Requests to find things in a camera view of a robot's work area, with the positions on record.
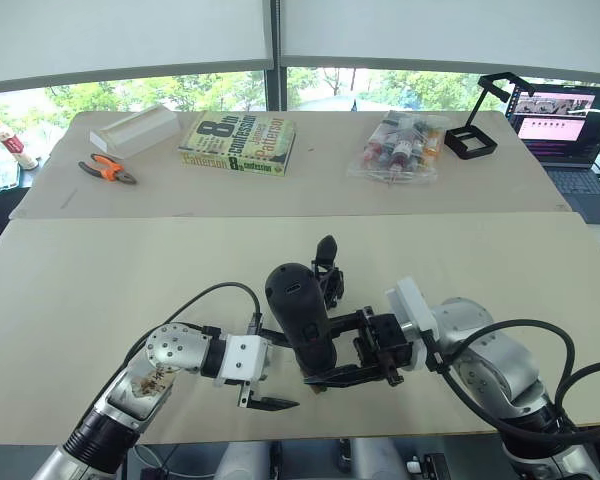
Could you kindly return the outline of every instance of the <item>floor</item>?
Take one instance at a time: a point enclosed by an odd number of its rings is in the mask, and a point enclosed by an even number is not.
[[[400,455],[411,460],[414,455],[444,453],[453,480],[516,480],[509,467],[497,435],[458,435],[444,437],[409,437],[394,440]],[[155,446],[165,458],[172,446]],[[226,444],[182,445],[169,460],[174,472],[201,475],[215,471]],[[0,479],[28,480],[52,452],[53,447],[0,445]],[[337,468],[336,440],[289,440],[282,442],[281,480],[310,478],[351,478]],[[142,464],[129,456],[129,480],[138,480]]]

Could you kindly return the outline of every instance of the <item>laptop screen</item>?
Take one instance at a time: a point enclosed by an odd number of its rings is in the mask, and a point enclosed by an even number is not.
[[[591,165],[600,152],[600,87],[533,85],[515,88],[506,116],[543,164]]]

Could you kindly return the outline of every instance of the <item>white tabletop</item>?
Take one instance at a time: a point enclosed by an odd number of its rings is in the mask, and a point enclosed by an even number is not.
[[[195,113],[179,114],[186,128]],[[123,163],[138,184],[106,182],[77,166],[96,151],[89,131],[125,116],[78,115],[12,218],[164,216],[321,216],[411,213],[569,211],[535,158],[499,112],[475,123],[498,142],[492,155],[461,160],[444,146],[438,180],[428,186],[394,185],[347,177],[382,118],[375,112],[276,112],[295,121],[287,175],[238,173],[184,165],[180,135]],[[462,125],[467,112],[444,112]]]
[[[600,248],[574,213],[320,218],[14,220],[0,238],[0,444],[63,442],[136,338],[220,281],[252,286],[265,325],[277,328],[263,285],[277,265],[308,263],[333,234],[345,297],[332,315],[372,305],[407,275],[427,301],[464,296],[496,320],[536,318],[566,329],[576,367],[600,361]],[[252,311],[222,291],[185,321],[244,332]],[[533,352],[554,392],[564,359],[546,332],[512,332]],[[352,361],[350,338],[337,340]],[[291,351],[275,348],[261,393],[300,402],[277,413],[236,407],[236,387],[181,374],[145,442],[410,435],[490,430],[435,374],[315,395]],[[576,422],[600,422],[600,375],[574,388]]]

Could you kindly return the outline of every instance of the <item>laptop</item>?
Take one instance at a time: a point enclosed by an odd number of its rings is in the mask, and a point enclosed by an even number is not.
[[[533,86],[533,97],[514,89],[505,115],[571,208],[600,224],[600,87]]]

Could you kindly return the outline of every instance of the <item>window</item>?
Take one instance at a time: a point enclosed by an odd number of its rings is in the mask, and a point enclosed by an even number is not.
[[[265,110],[262,71],[209,73],[83,83],[0,93],[0,120],[34,157],[46,157],[71,119],[90,110]],[[0,145],[0,159],[11,158]]]
[[[477,73],[371,70],[365,68],[287,69],[289,110],[471,110],[482,88]],[[584,84],[544,78],[525,78],[533,83]],[[497,83],[507,91],[513,85]],[[493,95],[481,110],[504,111],[506,104]]]

